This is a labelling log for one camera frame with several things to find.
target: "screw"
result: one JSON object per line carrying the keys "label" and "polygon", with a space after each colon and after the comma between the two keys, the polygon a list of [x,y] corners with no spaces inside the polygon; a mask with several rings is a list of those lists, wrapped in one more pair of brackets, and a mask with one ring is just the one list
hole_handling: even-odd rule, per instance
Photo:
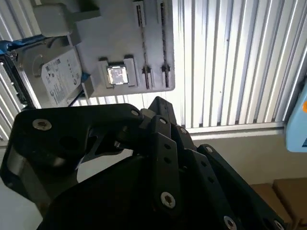
{"label": "screw", "polygon": [[210,153],[213,152],[213,150],[210,147],[206,147],[206,150]]}
{"label": "screw", "polygon": [[280,230],[284,230],[283,226],[281,225],[281,223],[279,223],[277,220],[274,220],[276,226],[280,229]]}
{"label": "screw", "polygon": [[32,122],[32,125],[34,128],[42,131],[47,131],[52,127],[51,123],[45,119],[36,119]]}
{"label": "screw", "polygon": [[139,115],[139,113],[138,113],[137,111],[135,111],[135,110],[131,110],[131,113],[132,113],[133,115],[136,115],[136,116]]}
{"label": "screw", "polygon": [[174,197],[168,192],[161,193],[161,202],[164,206],[173,209],[176,205]]}
{"label": "screw", "polygon": [[162,118],[160,118],[160,121],[163,123],[163,124],[166,124],[166,121]]}
{"label": "screw", "polygon": [[236,223],[228,216],[224,216],[224,222],[228,229],[236,230]]}
{"label": "screw", "polygon": [[180,128],[180,131],[184,134],[187,134],[187,131],[184,128]]}

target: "robotic arm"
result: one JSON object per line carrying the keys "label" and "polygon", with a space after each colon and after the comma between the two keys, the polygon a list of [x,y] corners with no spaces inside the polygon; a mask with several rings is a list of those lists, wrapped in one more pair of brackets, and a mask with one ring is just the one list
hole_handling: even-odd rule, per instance
{"label": "robotic arm", "polygon": [[[78,183],[78,166],[132,156]],[[172,104],[111,104],[17,115],[0,169],[6,186],[33,201],[39,230],[283,230],[281,218],[209,145],[194,146]]]}

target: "hard drive label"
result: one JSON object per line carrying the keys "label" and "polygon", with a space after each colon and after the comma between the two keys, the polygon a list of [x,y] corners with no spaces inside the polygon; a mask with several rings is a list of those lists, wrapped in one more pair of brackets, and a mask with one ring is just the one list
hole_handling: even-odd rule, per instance
{"label": "hard drive label", "polygon": [[81,65],[74,49],[46,63],[42,79],[52,107],[68,106],[68,98],[81,83]]}

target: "blue object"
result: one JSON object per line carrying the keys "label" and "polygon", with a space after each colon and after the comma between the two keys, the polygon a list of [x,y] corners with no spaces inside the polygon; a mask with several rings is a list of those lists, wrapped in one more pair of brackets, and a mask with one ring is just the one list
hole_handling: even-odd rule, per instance
{"label": "blue object", "polygon": [[290,152],[307,152],[307,84],[299,96],[286,128]]}
{"label": "blue object", "polygon": [[35,43],[35,42],[38,42],[44,39],[45,39],[44,36],[37,35],[34,37],[29,37],[29,38],[25,38],[25,39],[13,41],[13,42],[0,41],[0,54],[6,54],[8,51],[11,51],[19,47],[23,47],[25,45],[32,44],[32,43]]}

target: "cardboard box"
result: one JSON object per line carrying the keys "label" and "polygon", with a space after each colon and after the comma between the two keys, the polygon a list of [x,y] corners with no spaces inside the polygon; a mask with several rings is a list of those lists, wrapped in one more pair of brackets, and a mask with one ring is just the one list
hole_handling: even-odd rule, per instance
{"label": "cardboard box", "polygon": [[286,230],[292,229],[292,219],[281,201],[274,192],[270,184],[254,184],[251,187],[255,192],[276,212],[276,214],[284,221],[287,225]]}
{"label": "cardboard box", "polygon": [[307,178],[275,180],[273,188],[292,217],[293,227],[307,229]]}

